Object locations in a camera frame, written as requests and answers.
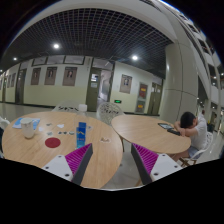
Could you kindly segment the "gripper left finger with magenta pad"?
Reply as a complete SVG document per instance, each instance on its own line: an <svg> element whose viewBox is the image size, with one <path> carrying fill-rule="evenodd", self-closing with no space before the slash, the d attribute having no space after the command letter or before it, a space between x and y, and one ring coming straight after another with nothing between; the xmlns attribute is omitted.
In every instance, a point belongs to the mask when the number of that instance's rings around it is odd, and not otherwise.
<svg viewBox="0 0 224 224"><path fill-rule="evenodd" d="M87 144L66 156L57 155L44 165L42 169L76 185L80 185L92 154L92 144Z"/></svg>

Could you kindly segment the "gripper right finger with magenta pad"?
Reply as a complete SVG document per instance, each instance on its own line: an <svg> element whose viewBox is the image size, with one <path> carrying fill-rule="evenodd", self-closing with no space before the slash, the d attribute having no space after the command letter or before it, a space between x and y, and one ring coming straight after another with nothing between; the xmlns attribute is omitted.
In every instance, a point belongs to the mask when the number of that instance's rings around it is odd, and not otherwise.
<svg viewBox="0 0 224 224"><path fill-rule="evenodd" d="M131 144L131 154L143 185L150 184L182 169L167 154L157 154L135 143Z"/></svg>

